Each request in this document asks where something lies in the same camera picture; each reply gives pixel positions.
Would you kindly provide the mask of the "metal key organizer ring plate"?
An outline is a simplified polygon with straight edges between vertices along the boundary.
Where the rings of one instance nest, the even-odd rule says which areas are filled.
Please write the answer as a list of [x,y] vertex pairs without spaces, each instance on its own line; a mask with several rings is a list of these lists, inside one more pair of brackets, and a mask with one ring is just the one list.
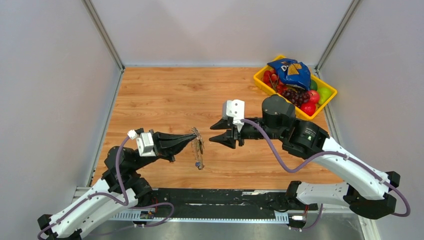
[[204,167],[204,161],[203,161],[203,153],[204,153],[204,140],[201,136],[200,132],[196,127],[192,128],[192,132],[197,135],[197,138],[195,138],[191,142],[191,146],[194,153],[195,162],[201,162]]

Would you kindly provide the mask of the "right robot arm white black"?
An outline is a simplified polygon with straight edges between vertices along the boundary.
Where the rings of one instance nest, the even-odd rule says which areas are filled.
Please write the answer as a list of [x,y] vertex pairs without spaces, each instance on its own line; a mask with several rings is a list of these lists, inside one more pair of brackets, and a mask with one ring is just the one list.
[[261,117],[245,117],[242,100],[227,100],[221,119],[211,126],[223,133],[210,141],[235,149],[243,146],[245,140],[265,140],[286,172],[298,172],[299,167],[289,168],[278,154],[273,140],[279,140],[284,151],[303,159],[301,168],[316,163],[341,178],[334,184],[292,181],[285,195],[290,208],[298,209],[303,204],[337,205],[372,220],[395,214],[397,200],[390,191],[399,186],[398,173],[380,171],[356,159],[323,128],[297,118],[294,105],[277,94],[263,100],[261,111]]

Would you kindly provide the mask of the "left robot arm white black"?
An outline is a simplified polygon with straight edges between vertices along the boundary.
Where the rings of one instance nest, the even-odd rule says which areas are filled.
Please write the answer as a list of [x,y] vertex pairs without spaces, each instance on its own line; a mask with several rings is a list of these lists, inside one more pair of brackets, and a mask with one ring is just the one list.
[[82,196],[56,214],[44,214],[37,220],[47,240],[81,240],[97,226],[127,209],[156,209],[153,189],[137,171],[159,159],[175,161],[198,134],[171,134],[130,130],[120,146],[111,148],[102,177]]

